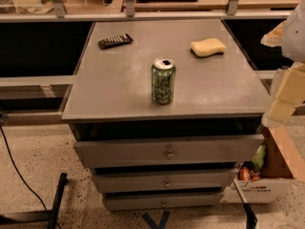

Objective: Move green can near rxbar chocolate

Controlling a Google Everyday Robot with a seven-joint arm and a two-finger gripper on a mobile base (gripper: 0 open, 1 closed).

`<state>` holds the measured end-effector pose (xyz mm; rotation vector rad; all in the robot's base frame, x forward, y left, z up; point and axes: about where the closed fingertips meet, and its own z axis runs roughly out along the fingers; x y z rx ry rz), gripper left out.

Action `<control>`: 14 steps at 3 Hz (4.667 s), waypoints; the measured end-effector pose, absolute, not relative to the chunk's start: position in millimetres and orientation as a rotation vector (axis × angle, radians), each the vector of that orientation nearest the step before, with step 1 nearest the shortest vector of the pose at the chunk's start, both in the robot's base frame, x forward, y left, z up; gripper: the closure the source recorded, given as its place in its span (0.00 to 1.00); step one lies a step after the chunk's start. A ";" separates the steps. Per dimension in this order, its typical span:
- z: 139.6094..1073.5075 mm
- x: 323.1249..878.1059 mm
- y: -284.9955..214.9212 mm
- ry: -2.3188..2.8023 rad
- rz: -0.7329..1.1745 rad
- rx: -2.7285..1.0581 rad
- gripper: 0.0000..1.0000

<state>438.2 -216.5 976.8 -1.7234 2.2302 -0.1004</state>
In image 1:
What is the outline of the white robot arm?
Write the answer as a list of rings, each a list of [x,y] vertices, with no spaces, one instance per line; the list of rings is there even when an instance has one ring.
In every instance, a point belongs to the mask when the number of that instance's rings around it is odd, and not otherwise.
[[[280,47],[282,55],[293,61],[288,70],[278,70],[273,79],[271,98],[262,117],[262,124],[273,128],[287,121],[305,101],[305,1],[260,43]]]

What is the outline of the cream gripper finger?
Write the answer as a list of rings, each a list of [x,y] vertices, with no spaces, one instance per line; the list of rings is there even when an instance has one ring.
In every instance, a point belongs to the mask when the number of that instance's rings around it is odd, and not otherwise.
[[[265,34],[260,43],[267,47],[280,47],[285,22],[278,24],[272,31]]]
[[[305,101],[305,63],[295,62],[287,70],[279,69],[270,94],[261,122],[265,127],[277,127],[286,122]]]

